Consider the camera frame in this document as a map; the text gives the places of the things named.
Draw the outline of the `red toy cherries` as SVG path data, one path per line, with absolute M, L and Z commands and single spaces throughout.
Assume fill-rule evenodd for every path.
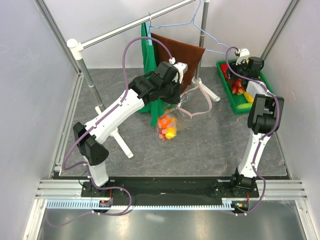
M 230 91 L 234 95 L 243 95 L 245 93 L 245 88 L 242 85 L 242 79 L 230 79 Z

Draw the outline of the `yellow toy corn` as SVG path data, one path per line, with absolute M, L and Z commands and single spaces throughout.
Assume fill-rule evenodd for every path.
M 166 126 L 165 137 L 166 139 L 171 140 L 175 138 L 176 135 L 177 135 L 177 120 L 176 118 L 173 117 L 170 119 L 170 122 Z
M 244 97 L 245 97 L 245 99 L 246 99 L 246 101 L 248 103 L 253 103 L 254 102 L 254 98 L 248 92 L 245 91 L 243 93 L 243 95 L 244 95 Z

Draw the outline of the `orange toy fruit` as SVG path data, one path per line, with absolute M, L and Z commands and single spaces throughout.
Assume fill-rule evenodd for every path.
M 172 122 L 172 116 L 169 114 L 162 115 L 157 120 L 157 127 L 159 129 L 167 129 Z

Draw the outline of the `clear pink-dotted zip bag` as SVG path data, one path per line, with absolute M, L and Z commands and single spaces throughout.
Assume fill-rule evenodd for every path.
M 197 86 L 185 91 L 184 93 L 182 93 L 180 95 L 181 102 L 179 102 L 177 105 L 171 105 L 171 106 L 167 107 L 166 111 L 164 112 L 163 115 L 169 114 L 172 116 L 172 118 L 176 118 L 176 127 L 178 129 L 179 126 L 182 126 L 186 121 L 191 120 L 195 116 L 200 116 L 200 115 L 209 113 L 210 110 L 212 109 L 212 99 L 211 99 L 210 95 L 207 93 L 207 89 L 208 88 L 202 83 L 202 81 L 200 79 Z M 189 96 L 192 94 L 193 91 L 197 91 L 197 90 L 201 91 L 203 97 L 206 99 L 207 104 L 208 104 L 208 110 L 198 111 L 198 112 L 192 113 L 192 112 L 189 112 L 186 109 L 182 108 L 182 105 L 189 102 Z M 159 128 L 157 127 L 157 124 L 156 124 L 156 130 L 157 130 L 157 134 L 159 137 Z

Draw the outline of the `green toy cucumber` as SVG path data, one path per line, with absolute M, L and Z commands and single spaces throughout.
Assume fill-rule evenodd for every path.
M 252 107 L 252 102 L 242 103 L 236 106 L 238 110 L 250 109 Z

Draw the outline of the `red toy chili pepper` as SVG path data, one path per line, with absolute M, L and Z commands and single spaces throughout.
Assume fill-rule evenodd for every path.
M 166 128 L 159 128 L 159 129 L 158 129 L 159 138 L 160 138 L 162 141 L 165 141 L 165 140 L 166 140 L 166 133 L 167 133 L 167 129 L 166 129 Z

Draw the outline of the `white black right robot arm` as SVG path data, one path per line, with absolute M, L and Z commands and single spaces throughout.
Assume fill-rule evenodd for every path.
M 254 191 L 256 179 L 261 178 L 258 165 L 271 135 L 280 127 L 284 99 L 271 93 L 262 81 L 242 76 L 232 69 L 228 61 L 226 63 L 235 76 L 248 80 L 263 90 L 262 94 L 255 94 L 247 120 L 250 129 L 248 144 L 244 157 L 229 183 L 229 191 L 233 196 L 246 197 Z

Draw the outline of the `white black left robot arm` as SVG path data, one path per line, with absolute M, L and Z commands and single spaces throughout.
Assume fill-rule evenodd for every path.
M 187 70 L 186 63 L 162 61 L 155 71 L 135 77 L 129 83 L 128 90 L 96 118 L 85 124 L 77 122 L 73 126 L 76 145 L 88 164 L 89 175 L 94 182 L 92 191 L 99 197 L 106 196 L 110 191 L 105 163 L 109 151 L 104 147 L 104 142 L 120 124 L 145 105 L 158 99 L 170 105 L 178 104 Z

